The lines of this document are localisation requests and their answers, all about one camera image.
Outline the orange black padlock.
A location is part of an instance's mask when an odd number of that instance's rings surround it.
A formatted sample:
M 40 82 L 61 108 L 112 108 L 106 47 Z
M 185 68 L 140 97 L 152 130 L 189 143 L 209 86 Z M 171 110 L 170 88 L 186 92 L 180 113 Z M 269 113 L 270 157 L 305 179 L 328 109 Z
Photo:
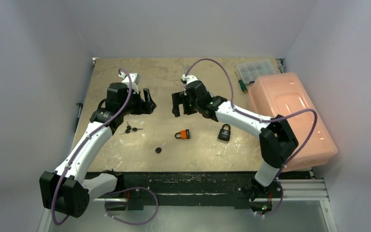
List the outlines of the orange black padlock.
M 190 131 L 189 129 L 181 130 L 180 132 L 177 132 L 174 137 L 176 139 L 190 139 Z

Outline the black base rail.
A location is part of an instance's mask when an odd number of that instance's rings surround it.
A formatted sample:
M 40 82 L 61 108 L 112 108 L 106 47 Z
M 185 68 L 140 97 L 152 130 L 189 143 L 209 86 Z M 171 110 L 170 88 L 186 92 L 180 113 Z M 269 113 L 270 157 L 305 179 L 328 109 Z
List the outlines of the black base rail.
M 228 206 L 250 209 L 267 202 L 266 193 L 256 194 L 252 179 L 255 172 L 121 172 L 117 190 L 128 193 L 106 193 L 99 201 L 127 203 L 129 210 L 144 206 Z

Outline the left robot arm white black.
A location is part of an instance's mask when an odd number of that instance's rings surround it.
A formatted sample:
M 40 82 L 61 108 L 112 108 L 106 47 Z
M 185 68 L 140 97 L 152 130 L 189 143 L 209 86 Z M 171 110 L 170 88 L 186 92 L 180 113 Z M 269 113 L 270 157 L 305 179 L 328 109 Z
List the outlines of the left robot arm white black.
M 53 172 L 41 175 L 44 208 L 78 218 L 92 200 L 107 193 L 114 198 L 122 196 L 125 184 L 121 173 L 105 170 L 92 179 L 85 176 L 101 148 L 123 123 L 124 116 L 151 114 L 156 106 L 148 88 L 140 93 L 134 84 L 111 83 L 76 147 Z

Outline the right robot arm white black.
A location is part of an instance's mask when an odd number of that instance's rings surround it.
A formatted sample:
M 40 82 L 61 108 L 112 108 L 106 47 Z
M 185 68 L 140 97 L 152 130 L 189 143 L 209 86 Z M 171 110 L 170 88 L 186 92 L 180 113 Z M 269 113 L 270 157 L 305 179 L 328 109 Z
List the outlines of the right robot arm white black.
M 255 174 L 252 191 L 259 197 L 270 192 L 271 183 L 299 145 L 287 119 L 281 115 L 275 118 L 258 115 L 232 105 L 226 98 L 212 95 L 199 80 L 190 82 L 171 97 L 175 117 L 180 116 L 182 105 L 185 115 L 199 113 L 258 138 L 263 163 Z

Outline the small silver wrench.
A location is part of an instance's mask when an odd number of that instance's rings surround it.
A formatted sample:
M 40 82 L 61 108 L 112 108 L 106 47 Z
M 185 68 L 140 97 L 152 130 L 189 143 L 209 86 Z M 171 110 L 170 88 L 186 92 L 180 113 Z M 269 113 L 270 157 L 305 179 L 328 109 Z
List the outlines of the small silver wrench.
M 187 73 L 187 71 L 188 71 L 188 68 L 189 68 L 189 66 L 188 66 L 188 65 L 184 65 L 184 66 L 183 66 L 183 69 L 184 69 L 184 73 Z

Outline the aluminium frame rail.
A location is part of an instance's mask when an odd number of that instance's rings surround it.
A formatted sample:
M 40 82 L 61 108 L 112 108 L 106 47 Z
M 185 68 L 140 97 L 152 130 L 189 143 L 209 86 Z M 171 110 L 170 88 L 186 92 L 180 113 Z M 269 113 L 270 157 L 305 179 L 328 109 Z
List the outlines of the aluminium frame rail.
M 322 201 L 328 199 L 323 179 L 280 180 L 286 201 Z

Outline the single black key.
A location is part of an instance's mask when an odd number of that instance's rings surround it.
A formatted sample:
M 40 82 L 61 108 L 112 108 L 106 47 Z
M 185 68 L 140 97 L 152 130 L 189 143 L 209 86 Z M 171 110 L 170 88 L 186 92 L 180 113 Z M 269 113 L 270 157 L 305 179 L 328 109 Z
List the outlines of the single black key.
M 165 144 L 166 144 L 166 143 L 163 143 L 161 146 L 157 147 L 157 148 L 155 149 L 155 152 L 156 152 L 157 154 L 161 153 L 161 152 L 162 152 L 162 149 L 163 149 L 163 147 L 164 147 Z

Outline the black key bunch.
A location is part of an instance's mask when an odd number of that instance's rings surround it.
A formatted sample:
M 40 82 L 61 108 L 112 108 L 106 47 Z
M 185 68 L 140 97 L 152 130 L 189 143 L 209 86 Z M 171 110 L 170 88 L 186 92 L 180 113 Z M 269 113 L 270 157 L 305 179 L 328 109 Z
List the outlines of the black key bunch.
M 127 122 L 127 126 L 126 126 L 126 129 L 125 131 L 121 134 L 129 134 L 131 132 L 137 132 L 137 131 L 141 131 L 143 130 L 143 128 L 137 128 L 137 127 L 132 127 L 128 122 Z

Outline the clear plastic organizer box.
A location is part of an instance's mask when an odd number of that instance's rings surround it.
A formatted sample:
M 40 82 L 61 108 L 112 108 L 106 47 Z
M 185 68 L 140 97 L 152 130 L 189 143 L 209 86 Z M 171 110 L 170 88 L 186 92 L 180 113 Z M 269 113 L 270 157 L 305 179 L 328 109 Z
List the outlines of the clear plastic organizer box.
M 240 79 L 246 85 L 253 84 L 259 77 L 277 74 L 277 69 L 269 59 L 237 64 Z

